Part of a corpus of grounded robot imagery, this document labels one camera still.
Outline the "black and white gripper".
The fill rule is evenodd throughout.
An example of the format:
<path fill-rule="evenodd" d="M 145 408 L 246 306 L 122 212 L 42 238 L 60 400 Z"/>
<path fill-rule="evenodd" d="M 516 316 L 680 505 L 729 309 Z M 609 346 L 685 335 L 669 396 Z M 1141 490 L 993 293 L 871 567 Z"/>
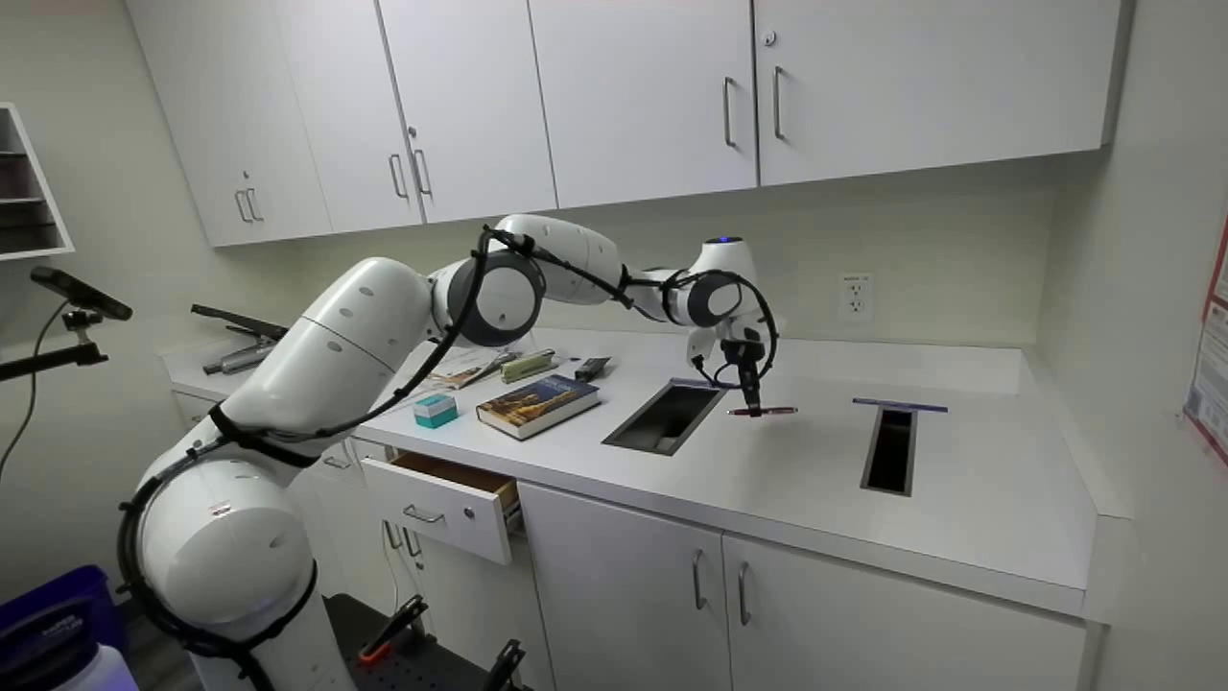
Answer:
<path fill-rule="evenodd" d="M 777 348 L 777 329 L 765 317 L 699 325 L 687 336 L 687 362 L 694 370 L 704 370 L 712 352 L 720 352 L 727 362 L 736 363 L 736 389 L 740 389 L 746 412 L 765 408 L 765 381 L 767 381 L 765 372 L 772 370 L 772 348 Z"/>

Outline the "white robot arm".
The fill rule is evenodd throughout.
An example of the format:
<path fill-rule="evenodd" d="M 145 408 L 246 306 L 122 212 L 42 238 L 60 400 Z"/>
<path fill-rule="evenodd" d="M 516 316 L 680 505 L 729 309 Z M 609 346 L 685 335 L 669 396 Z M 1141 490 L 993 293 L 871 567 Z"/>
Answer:
<path fill-rule="evenodd" d="M 291 482 L 406 400 L 448 348 L 512 346 L 545 302 L 617 302 L 685 325 L 687 357 L 720 357 L 740 390 L 767 381 L 778 348 L 740 238 L 712 238 L 685 267 L 637 272 L 590 227 L 504 215 L 434 272 L 356 261 L 122 503 L 122 585 L 187 654 L 204 691 L 352 691 Z"/>

